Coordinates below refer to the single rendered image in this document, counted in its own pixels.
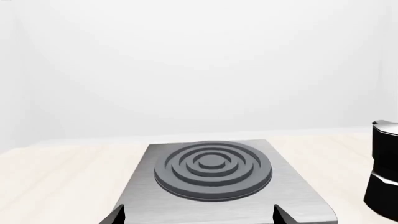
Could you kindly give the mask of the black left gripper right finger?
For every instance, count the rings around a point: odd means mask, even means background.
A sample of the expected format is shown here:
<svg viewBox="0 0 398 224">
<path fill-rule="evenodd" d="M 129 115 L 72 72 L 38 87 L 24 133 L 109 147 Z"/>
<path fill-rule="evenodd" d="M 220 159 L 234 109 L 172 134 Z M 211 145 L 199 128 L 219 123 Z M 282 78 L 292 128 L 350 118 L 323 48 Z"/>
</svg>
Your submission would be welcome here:
<svg viewBox="0 0 398 224">
<path fill-rule="evenodd" d="M 290 216 L 279 205 L 274 205 L 273 210 L 274 224 L 299 224 L 292 216 Z"/>
</svg>

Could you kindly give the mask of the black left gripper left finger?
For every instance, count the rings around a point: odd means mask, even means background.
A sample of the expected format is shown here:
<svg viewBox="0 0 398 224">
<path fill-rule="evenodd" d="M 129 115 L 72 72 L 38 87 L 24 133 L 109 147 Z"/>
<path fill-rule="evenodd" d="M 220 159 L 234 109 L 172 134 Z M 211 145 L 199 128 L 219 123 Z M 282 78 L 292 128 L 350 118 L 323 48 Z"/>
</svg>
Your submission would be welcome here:
<svg viewBox="0 0 398 224">
<path fill-rule="evenodd" d="M 124 224 L 124 205 L 119 205 L 99 224 Z"/>
</svg>

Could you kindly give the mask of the silver electric stove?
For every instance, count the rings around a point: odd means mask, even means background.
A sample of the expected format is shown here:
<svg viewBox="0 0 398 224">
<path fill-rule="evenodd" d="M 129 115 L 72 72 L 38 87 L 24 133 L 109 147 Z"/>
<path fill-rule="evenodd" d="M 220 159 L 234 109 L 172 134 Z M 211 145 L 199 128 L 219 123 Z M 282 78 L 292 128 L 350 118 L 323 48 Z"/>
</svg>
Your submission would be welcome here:
<svg viewBox="0 0 398 224">
<path fill-rule="evenodd" d="M 124 224 L 338 224 L 333 209 L 264 139 L 151 144 L 116 207 Z"/>
</svg>

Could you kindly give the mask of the black moka pot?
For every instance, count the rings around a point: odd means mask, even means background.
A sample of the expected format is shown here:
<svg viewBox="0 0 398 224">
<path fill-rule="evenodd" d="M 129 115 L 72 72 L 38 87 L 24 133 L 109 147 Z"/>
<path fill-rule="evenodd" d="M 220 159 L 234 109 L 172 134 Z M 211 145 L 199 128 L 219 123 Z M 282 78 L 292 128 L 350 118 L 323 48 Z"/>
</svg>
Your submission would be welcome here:
<svg viewBox="0 0 398 224">
<path fill-rule="evenodd" d="M 364 203 L 374 212 L 398 222 L 398 123 L 372 122 L 373 169 Z"/>
</svg>

